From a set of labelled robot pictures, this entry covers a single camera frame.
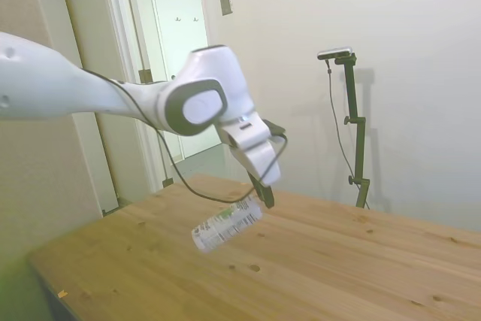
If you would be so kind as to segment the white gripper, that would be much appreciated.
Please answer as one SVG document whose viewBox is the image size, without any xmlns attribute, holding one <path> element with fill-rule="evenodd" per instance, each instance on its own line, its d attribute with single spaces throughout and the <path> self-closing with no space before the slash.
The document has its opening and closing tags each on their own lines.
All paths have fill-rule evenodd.
<svg viewBox="0 0 481 321">
<path fill-rule="evenodd" d="M 271 142 L 262 142 L 248 150 L 231 148 L 231 154 L 248 172 L 258 198 L 266 208 L 272 208 L 275 198 L 270 186 L 280 179 L 280 167 Z"/>
</svg>

